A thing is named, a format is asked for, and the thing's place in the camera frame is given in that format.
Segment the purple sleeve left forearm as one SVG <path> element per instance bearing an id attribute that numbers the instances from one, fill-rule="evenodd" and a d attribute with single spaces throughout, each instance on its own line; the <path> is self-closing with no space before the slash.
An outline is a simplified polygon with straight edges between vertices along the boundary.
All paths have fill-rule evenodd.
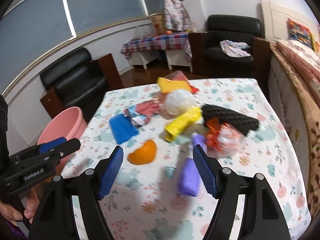
<path id="1" fill-rule="evenodd" d="M 24 233 L 1 216 L 0 240 L 27 240 Z"/>

